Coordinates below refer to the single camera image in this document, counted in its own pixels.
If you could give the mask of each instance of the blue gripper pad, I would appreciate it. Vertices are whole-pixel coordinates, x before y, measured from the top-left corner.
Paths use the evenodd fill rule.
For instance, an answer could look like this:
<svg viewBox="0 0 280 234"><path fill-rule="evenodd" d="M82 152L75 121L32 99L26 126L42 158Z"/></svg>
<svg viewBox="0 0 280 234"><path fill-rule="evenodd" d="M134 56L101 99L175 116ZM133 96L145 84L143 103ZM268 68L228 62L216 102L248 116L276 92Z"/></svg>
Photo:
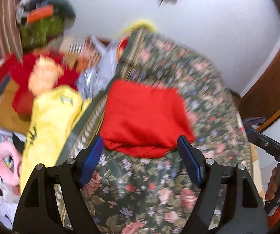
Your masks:
<svg viewBox="0 0 280 234"><path fill-rule="evenodd" d="M189 178L198 188L205 182L205 157L199 149L193 148L184 135L177 140L177 150L188 172Z"/></svg>
<svg viewBox="0 0 280 234"><path fill-rule="evenodd" d="M78 181L80 187L83 187L90 182L103 150L104 144L100 136L95 137L89 144L88 148L85 149L86 152L83 157L85 157L86 154L87 157L80 169L80 178Z"/></svg>

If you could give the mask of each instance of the green plush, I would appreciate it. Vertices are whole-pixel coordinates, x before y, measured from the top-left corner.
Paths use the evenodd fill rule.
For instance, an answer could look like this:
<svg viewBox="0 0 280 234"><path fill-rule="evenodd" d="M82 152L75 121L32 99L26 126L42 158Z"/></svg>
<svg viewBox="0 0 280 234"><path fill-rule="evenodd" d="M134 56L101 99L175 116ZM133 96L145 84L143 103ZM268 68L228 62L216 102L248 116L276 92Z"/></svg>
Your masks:
<svg viewBox="0 0 280 234"><path fill-rule="evenodd" d="M49 40L59 36L64 31L64 20L59 16L42 18L37 22L20 27L22 46L24 50L45 46Z"/></svg>

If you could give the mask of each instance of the striped curtain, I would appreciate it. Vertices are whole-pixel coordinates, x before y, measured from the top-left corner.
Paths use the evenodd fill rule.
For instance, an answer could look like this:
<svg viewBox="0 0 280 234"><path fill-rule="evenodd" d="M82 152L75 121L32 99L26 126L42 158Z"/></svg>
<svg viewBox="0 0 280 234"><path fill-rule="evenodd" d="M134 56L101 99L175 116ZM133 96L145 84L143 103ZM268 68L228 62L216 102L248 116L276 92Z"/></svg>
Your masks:
<svg viewBox="0 0 280 234"><path fill-rule="evenodd" d="M0 0L0 59L8 53L22 58L19 29L16 27L16 4L20 0Z"/></svg>

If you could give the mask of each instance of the human hand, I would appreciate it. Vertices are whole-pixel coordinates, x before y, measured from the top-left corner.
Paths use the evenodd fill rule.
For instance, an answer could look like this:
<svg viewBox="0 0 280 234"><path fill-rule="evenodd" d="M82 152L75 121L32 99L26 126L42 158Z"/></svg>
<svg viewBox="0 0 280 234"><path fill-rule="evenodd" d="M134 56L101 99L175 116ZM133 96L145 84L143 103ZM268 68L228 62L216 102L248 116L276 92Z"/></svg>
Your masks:
<svg viewBox="0 0 280 234"><path fill-rule="evenodd" d="M272 171L272 176L270 178L269 186L265 195L266 201L270 201L274 199L275 192L278 189L278 184L276 182L276 172L277 172L277 167L275 167Z"/></svg>

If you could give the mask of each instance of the orange object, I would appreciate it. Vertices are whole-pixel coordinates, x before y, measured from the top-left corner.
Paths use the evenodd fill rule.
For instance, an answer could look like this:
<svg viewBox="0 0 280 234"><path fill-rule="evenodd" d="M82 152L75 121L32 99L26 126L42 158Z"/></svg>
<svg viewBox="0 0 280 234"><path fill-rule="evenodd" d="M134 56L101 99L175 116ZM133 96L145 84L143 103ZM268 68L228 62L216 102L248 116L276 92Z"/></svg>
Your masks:
<svg viewBox="0 0 280 234"><path fill-rule="evenodd" d="M37 8L31 11L29 14L27 14L27 23L30 24L42 18L50 17L52 15L53 15L53 5L48 4L41 8Z"/></svg>
<svg viewBox="0 0 280 234"><path fill-rule="evenodd" d="M94 67L100 58L101 56L91 42L91 38L86 38L85 45L78 56L76 71L81 73L88 68Z"/></svg>
<svg viewBox="0 0 280 234"><path fill-rule="evenodd" d="M280 219L280 207L277 208L273 216L268 216L268 224L271 229Z"/></svg>
<svg viewBox="0 0 280 234"><path fill-rule="evenodd" d="M116 52L117 61L119 61L119 59L122 57L122 53L125 51L125 49L127 47L128 39L129 39L129 36L126 36L126 37L123 37L122 40L120 41L118 48L117 48L117 52Z"/></svg>

